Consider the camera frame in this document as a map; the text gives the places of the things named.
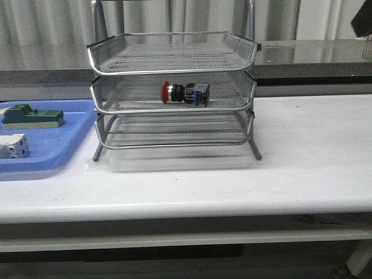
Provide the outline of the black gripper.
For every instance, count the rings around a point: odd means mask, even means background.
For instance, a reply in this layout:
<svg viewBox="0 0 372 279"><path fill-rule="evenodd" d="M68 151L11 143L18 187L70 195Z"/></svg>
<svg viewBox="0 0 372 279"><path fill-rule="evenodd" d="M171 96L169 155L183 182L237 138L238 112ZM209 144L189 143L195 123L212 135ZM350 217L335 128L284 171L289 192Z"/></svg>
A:
<svg viewBox="0 0 372 279"><path fill-rule="evenodd" d="M357 37L371 35L372 29L372 0L365 0L362 7L351 21L351 26Z"/></svg>

